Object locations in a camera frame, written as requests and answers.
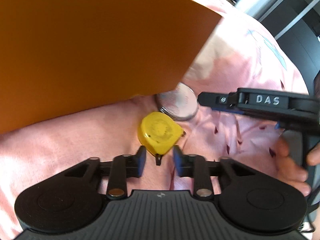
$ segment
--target ridged black surface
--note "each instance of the ridged black surface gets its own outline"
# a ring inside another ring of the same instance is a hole
[[[298,231],[280,236],[241,231],[228,224],[212,203],[193,199],[188,191],[144,190],[135,190],[128,199],[110,202],[97,220],[76,232],[45,236],[26,230],[16,239],[305,240]]]

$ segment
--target metal screw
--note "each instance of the metal screw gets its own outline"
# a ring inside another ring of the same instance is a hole
[[[209,197],[212,195],[212,191],[207,188],[198,189],[196,193],[200,197]]]
[[[159,198],[163,198],[163,197],[165,197],[165,194],[164,194],[163,192],[158,193],[158,194],[157,194],[157,197],[159,197]]]
[[[113,188],[109,190],[109,195],[112,197],[121,197],[124,194],[124,191],[120,188]]]

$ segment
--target logo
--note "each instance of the logo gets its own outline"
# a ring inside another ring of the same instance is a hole
[[[164,194],[164,193],[162,193],[162,192],[160,192],[160,193],[158,193],[158,194],[157,194],[157,197],[159,197],[159,198],[163,198],[163,197],[165,197],[165,194]]]
[[[257,101],[256,103],[262,103],[264,101],[264,104],[273,104],[274,106],[278,105],[280,103],[279,97],[271,97],[267,96],[265,99],[262,97],[262,95],[257,95]]]

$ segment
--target black cable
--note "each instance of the black cable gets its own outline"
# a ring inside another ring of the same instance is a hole
[[[312,205],[313,201],[315,200],[319,192],[320,192],[320,185],[310,193],[307,200],[308,207]],[[308,223],[310,224],[311,229],[307,231],[301,231],[301,233],[313,233],[316,230],[313,223],[311,222],[310,213],[307,215],[307,220],[308,220]]]

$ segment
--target black handheld controller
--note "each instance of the black handheld controller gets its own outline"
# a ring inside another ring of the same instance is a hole
[[[242,111],[318,135],[319,102],[308,96],[239,89],[229,95],[202,93],[198,100],[213,109]],[[274,107],[259,105],[277,100]],[[173,157],[178,175],[193,178],[192,193],[134,190],[128,196],[126,178],[142,175],[144,146],[136,155],[120,155],[112,162],[92,157],[18,196],[15,212],[24,231],[16,239],[305,239],[297,229],[307,201],[295,188],[230,158],[209,162],[184,155],[178,146]],[[99,194],[103,176],[109,177],[108,188]],[[219,179],[219,195],[211,176]]]

